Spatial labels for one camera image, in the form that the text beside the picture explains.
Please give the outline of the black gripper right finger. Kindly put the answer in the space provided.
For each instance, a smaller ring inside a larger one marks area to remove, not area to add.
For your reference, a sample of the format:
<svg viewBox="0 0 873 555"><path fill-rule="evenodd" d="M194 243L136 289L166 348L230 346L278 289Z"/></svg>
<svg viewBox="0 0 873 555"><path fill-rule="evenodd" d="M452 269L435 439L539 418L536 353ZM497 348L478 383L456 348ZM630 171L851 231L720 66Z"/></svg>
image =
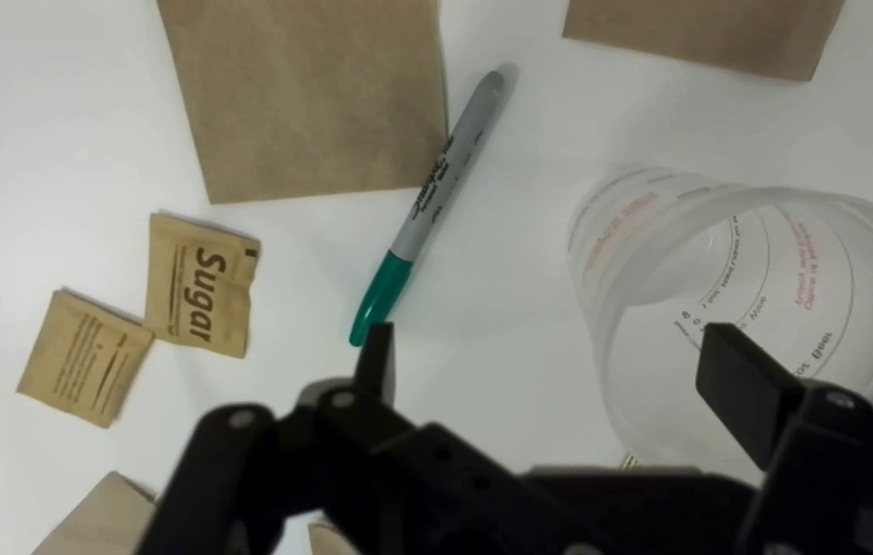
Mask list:
<svg viewBox="0 0 873 555"><path fill-rule="evenodd" d="M806 383L740 326L709 323L696 360L696 394L754 466L768 471L806 397Z"/></svg>

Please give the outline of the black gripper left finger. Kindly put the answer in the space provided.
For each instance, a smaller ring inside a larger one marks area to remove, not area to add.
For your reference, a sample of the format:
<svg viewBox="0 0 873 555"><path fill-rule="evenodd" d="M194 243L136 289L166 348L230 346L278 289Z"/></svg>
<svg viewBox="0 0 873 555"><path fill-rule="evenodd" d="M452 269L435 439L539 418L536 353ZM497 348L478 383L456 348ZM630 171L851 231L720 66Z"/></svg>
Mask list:
<svg viewBox="0 0 873 555"><path fill-rule="evenodd" d="M395 326L374 323L358 363L351 393L363 404L388 408L395 402Z"/></svg>

